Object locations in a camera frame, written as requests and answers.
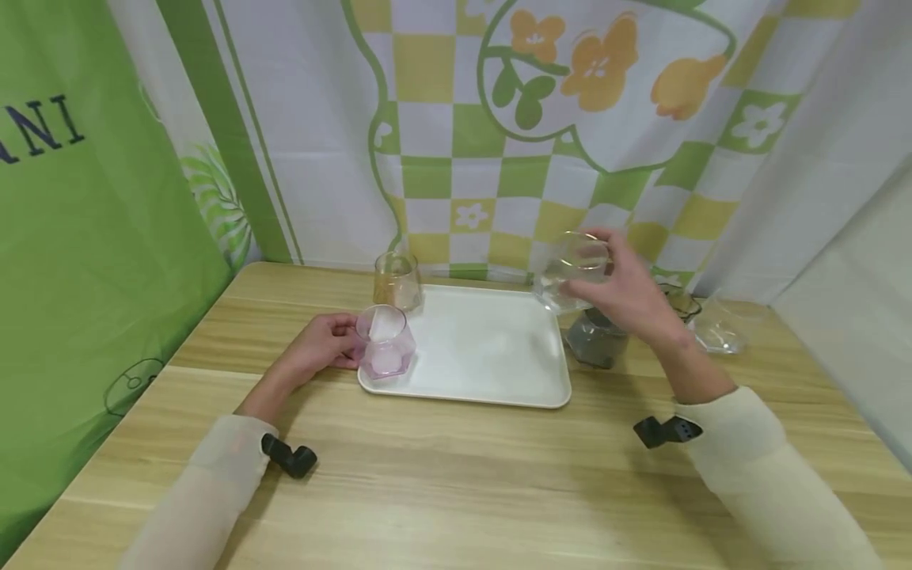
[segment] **wrist strap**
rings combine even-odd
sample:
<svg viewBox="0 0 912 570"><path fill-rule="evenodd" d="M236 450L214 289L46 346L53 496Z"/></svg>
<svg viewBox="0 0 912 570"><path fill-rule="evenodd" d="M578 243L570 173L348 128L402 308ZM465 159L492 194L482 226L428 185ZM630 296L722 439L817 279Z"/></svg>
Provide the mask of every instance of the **wrist strap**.
<svg viewBox="0 0 912 570"><path fill-rule="evenodd" d="M260 440L260 448L269 459L278 463L282 471L295 479L302 479L316 465L316 453L309 447L302 445L292 453L287 443L271 433L265 434Z"/></svg>
<svg viewBox="0 0 912 570"><path fill-rule="evenodd" d="M637 433L643 445L651 450L669 441L686 443L703 434L703 428L680 416L672 416L671 420L665 423L659 423L655 416L649 416L634 425L633 431Z"/></svg>

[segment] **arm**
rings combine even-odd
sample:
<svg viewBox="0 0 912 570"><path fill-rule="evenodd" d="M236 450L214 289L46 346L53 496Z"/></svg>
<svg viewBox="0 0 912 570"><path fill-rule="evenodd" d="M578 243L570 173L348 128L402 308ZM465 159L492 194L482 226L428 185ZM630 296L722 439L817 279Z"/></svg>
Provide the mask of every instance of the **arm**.
<svg viewBox="0 0 912 570"><path fill-rule="evenodd" d="M260 449L292 392L326 366L357 368L350 357L355 317L321 315L307 325L231 416L219 418L174 486L124 554L124 570L205 570L222 556L269 459Z"/></svg>
<svg viewBox="0 0 912 570"><path fill-rule="evenodd" d="M568 282L566 292L652 348L678 415L703 428L686 446L694 466L773 567L883 568L858 523L788 442L770 409L702 351L623 235L590 233L608 244L612 277L603 284Z"/></svg>

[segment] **white tray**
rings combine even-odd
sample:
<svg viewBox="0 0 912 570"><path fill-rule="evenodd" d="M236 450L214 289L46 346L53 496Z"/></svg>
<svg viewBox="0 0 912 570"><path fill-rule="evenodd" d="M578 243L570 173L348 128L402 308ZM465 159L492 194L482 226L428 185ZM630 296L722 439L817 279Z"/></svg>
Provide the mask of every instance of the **white tray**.
<svg viewBox="0 0 912 570"><path fill-rule="evenodd" d="M531 293L425 285L409 314L418 344L409 370L358 382L372 394L460 399L534 408L570 401L557 319Z"/></svg>

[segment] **flower print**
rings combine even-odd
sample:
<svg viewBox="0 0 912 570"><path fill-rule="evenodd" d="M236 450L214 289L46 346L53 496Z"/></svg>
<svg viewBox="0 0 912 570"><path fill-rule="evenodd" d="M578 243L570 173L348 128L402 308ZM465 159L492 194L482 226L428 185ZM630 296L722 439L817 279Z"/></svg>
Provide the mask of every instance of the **flower print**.
<svg viewBox="0 0 912 570"><path fill-rule="evenodd" d="M462 11L466 17L483 16L485 22L490 22L497 13L497 2L495 0L465 0L465 8Z"/></svg>
<svg viewBox="0 0 912 570"><path fill-rule="evenodd" d="M513 31L513 51L532 54L544 63L557 59L555 40L564 33L564 20L559 16L548 16L541 22L526 10L513 12L510 18Z"/></svg>
<svg viewBox="0 0 912 570"><path fill-rule="evenodd" d="M652 86L656 114L687 120L697 114L710 90L710 82L722 72L728 59L723 55L700 61L693 57L676 59L658 74Z"/></svg>
<svg viewBox="0 0 912 570"><path fill-rule="evenodd" d="M579 108L598 112L613 107L624 92L627 70L637 63L637 20L626 12L608 28L605 37L584 37L574 48L571 73L561 93L579 96Z"/></svg>
<svg viewBox="0 0 912 570"><path fill-rule="evenodd" d="M766 138L779 132L785 120L785 103L779 102L764 109L756 105L745 105L741 110L744 121L731 128L731 136L747 139L747 146L752 149L760 148Z"/></svg>
<svg viewBox="0 0 912 570"><path fill-rule="evenodd" d="M482 209L481 202L456 208L456 215L456 225L467 225L472 230L478 229L478 224L488 219L488 213Z"/></svg>
<svg viewBox="0 0 912 570"><path fill-rule="evenodd" d="M393 128L387 122L382 122L377 125L377 132L374 133L374 146L380 148L383 146L383 137L389 135L393 131Z"/></svg>

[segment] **checkered pattern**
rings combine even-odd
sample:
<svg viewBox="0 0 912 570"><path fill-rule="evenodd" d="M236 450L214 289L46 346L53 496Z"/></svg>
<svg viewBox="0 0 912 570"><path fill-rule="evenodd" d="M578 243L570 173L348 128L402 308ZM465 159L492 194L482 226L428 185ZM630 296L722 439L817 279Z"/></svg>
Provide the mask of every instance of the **checkered pattern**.
<svg viewBox="0 0 912 570"><path fill-rule="evenodd" d="M593 168L569 133L524 142L490 116L476 65L491 2L351 5L386 79L373 140L380 181L424 270L525 281L559 233L612 225L627 227L656 275L686 285L856 2L773 2L681 127L688 137L671 160L620 172ZM510 10L522 7L519 0ZM646 43L640 39L641 49Z"/></svg>

